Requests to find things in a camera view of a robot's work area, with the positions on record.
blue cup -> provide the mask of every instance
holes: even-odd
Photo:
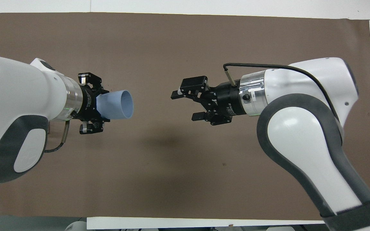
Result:
[[[134,112],[134,102],[127,90],[109,92],[97,96],[97,110],[110,120],[129,119]]]

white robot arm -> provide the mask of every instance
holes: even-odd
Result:
[[[101,132],[110,119],[132,116],[128,91],[109,93],[89,72],[78,77],[80,84],[38,58],[25,64],[0,57],[0,183],[20,177],[38,163],[49,121],[79,119],[80,133],[88,134]]]
[[[234,81],[227,66],[272,69]],[[212,125],[260,115],[262,149],[301,183],[330,230],[370,231],[370,189],[342,150],[343,125],[358,99],[348,65],[330,57],[289,66],[228,63],[224,70],[229,82],[213,88],[206,76],[184,79],[171,98],[201,103],[207,111],[192,120]]]

black band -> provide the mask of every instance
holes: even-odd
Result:
[[[239,80],[235,81],[236,86],[230,82],[221,83],[215,87],[214,92],[217,96],[218,109],[225,116],[245,115],[239,99]]]
[[[90,121],[93,118],[101,117],[101,114],[96,109],[97,99],[94,93],[87,85],[79,85],[82,91],[82,106],[78,114],[73,115],[74,119],[81,121]]]
[[[353,231],[370,226],[370,201],[356,208],[323,218],[332,231]]]

brown paper backdrop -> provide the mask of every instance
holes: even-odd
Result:
[[[128,89],[130,120],[78,134],[45,154],[23,177],[0,184],[0,215],[320,219],[302,187],[272,162],[256,136],[257,117],[230,124],[191,121],[202,107],[170,100],[183,78],[225,82],[227,62],[289,64],[341,57],[360,100],[345,126],[344,149],[370,186],[368,21],[130,13],[2,13],[0,56],[42,58],[77,80]],[[231,68],[233,76],[258,70]],[[48,148],[63,124],[51,123]]]

